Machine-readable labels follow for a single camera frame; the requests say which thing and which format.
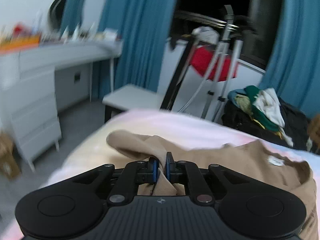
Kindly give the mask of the white dressing table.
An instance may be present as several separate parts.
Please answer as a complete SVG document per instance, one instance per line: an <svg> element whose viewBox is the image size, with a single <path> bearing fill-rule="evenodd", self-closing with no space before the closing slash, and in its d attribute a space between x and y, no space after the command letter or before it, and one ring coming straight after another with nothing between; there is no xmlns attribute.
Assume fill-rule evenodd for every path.
<svg viewBox="0 0 320 240"><path fill-rule="evenodd" d="M55 71L120 57L122 47L121 40L89 40L1 55L1 129L13 138L31 170L50 146L60 149Z"/></svg>

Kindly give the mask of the white bedside bench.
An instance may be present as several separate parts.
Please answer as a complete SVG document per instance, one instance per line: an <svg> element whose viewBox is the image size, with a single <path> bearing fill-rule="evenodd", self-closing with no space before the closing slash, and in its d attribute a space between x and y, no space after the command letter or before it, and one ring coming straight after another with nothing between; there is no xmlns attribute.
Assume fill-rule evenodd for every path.
<svg viewBox="0 0 320 240"><path fill-rule="evenodd" d="M105 105L104 122L112 118L112 113L119 114L132 109L160 109L164 96L147 89L125 85L120 89L105 95L102 99Z"/></svg>

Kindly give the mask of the right blue curtain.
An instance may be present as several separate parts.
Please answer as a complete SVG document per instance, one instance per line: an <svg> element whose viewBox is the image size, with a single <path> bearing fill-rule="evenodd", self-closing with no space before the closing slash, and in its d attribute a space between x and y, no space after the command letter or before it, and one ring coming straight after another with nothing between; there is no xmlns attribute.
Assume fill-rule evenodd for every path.
<svg viewBox="0 0 320 240"><path fill-rule="evenodd" d="M260 89L308 118L319 113L319 0L283 0L279 28Z"/></svg>

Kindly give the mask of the wavy frame vanity mirror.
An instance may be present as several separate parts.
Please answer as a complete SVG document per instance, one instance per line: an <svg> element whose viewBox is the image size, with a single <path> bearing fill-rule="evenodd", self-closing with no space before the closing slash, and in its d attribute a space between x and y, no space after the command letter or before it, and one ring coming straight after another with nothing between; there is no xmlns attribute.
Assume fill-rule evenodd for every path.
<svg viewBox="0 0 320 240"><path fill-rule="evenodd" d="M60 35L68 28L73 33L82 24L85 0L54 0L49 7L48 23Z"/></svg>

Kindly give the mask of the tan t-shirt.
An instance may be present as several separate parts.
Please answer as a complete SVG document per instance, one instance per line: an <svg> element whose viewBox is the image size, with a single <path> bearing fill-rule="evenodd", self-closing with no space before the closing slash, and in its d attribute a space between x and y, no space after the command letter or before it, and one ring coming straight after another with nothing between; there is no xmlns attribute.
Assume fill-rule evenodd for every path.
<svg viewBox="0 0 320 240"><path fill-rule="evenodd" d="M270 152L259 141L233 147L185 150L159 136L134 134L124 130L110 133L107 144L119 153L136 160L155 157L164 169L167 152L175 160L195 163L199 168L219 164L235 172L291 192L304 203L306 220L300 231L301 239L318 239L316 205L317 186L313 171L306 161L292 161Z"/></svg>

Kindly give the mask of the folded ironing board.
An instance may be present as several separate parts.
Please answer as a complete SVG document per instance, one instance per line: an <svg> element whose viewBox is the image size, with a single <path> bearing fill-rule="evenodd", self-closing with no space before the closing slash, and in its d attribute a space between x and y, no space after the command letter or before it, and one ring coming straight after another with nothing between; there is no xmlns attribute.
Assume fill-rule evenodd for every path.
<svg viewBox="0 0 320 240"><path fill-rule="evenodd" d="M196 38L195 36L189 37L189 41L185 46L180 61L178 62L175 72L168 85L160 109L168 111L172 110L186 72L190 66L189 63L198 44L198 38Z"/></svg>

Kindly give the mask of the pile of mixed clothes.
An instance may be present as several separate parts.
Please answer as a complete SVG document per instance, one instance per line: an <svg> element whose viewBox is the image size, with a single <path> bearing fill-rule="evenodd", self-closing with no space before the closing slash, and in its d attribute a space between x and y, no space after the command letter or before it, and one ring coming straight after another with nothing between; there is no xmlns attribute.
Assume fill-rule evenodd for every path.
<svg viewBox="0 0 320 240"><path fill-rule="evenodd" d="M229 92L222 123L281 146L309 152L313 147L307 133L310 119L279 98L274 88L247 86Z"/></svg>

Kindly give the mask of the orange tray on dresser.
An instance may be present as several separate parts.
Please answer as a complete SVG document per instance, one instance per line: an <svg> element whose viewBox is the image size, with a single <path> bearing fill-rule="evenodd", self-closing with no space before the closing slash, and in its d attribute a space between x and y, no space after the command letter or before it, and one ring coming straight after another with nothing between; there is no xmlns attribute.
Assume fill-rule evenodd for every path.
<svg viewBox="0 0 320 240"><path fill-rule="evenodd" d="M1 43L1 51L21 50L38 47L40 44L40 35L25 36L4 41Z"/></svg>

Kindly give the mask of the blue curtain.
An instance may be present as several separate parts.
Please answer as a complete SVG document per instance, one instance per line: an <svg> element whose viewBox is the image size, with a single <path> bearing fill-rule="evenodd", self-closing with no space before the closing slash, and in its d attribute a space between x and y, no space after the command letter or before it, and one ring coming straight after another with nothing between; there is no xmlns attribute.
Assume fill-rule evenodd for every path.
<svg viewBox="0 0 320 240"><path fill-rule="evenodd" d="M99 31L116 30L123 41L114 64L114 87L127 84L155 92L176 0L106 0Z"/></svg>
<svg viewBox="0 0 320 240"><path fill-rule="evenodd" d="M279 28L260 89L308 118L319 113L319 0L283 0Z"/></svg>

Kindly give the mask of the pastel tie-dye bed sheet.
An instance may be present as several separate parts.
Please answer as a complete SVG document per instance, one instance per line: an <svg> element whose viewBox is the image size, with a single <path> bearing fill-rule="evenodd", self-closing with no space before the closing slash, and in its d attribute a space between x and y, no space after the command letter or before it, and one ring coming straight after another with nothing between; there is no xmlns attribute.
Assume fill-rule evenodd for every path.
<svg viewBox="0 0 320 240"><path fill-rule="evenodd" d="M264 141L186 115L112 118L24 196L3 239L319 239L319 179Z"/></svg>

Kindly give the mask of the left blue curtain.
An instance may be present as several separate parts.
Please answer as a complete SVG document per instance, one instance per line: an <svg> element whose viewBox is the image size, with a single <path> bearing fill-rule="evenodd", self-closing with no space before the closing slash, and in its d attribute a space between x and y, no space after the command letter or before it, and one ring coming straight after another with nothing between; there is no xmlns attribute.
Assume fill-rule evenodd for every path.
<svg viewBox="0 0 320 240"><path fill-rule="evenodd" d="M155 92L176 0L106 0L99 31L116 30L123 41L114 64L114 87L127 84Z"/></svg>

